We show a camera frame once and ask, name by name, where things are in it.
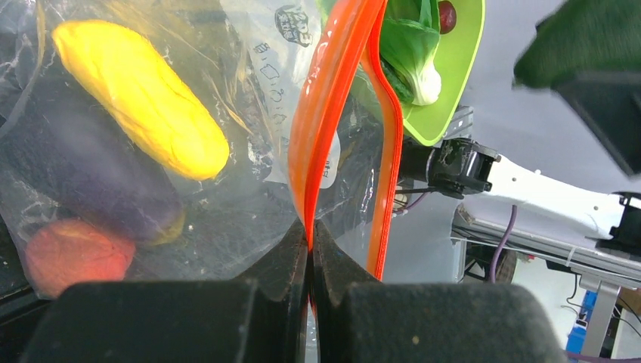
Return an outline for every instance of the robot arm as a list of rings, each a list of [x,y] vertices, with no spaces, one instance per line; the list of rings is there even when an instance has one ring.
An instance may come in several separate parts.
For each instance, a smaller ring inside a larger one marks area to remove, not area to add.
[[[641,196],[601,194],[527,170],[473,140],[445,140],[440,147],[407,145],[401,176],[427,182],[429,189],[502,200],[566,222],[608,248],[641,252]]]

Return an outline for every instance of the plastic bag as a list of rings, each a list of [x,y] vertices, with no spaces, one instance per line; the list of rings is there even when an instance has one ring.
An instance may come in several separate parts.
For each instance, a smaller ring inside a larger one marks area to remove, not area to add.
[[[5,1],[0,213],[34,288],[231,278],[299,216],[373,219],[380,277],[402,120],[375,3]]]

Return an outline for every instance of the yellow squash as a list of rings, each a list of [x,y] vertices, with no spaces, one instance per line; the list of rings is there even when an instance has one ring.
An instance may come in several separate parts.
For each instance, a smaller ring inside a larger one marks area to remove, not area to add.
[[[149,40],[102,20],[64,22],[52,38],[64,67],[158,163],[195,180],[225,167],[225,135]]]

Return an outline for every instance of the white label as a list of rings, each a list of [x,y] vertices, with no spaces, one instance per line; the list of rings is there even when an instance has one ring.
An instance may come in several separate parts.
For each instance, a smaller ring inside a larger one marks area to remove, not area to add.
[[[292,121],[302,85],[321,37],[321,16],[314,0],[301,0],[298,5],[265,2],[221,0],[231,25],[249,48],[249,56],[265,95],[270,119],[265,120],[277,155],[270,182],[288,184],[287,154]],[[320,187],[332,186],[336,180],[340,158],[340,142],[336,132],[330,155],[325,164]]]

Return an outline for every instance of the green bowl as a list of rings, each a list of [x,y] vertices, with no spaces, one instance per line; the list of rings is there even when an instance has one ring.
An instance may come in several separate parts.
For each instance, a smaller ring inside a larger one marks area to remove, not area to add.
[[[441,94],[429,106],[403,105],[406,134],[425,146],[439,142],[452,120],[481,41],[485,0],[450,0],[457,25],[441,36],[434,67],[441,74]]]

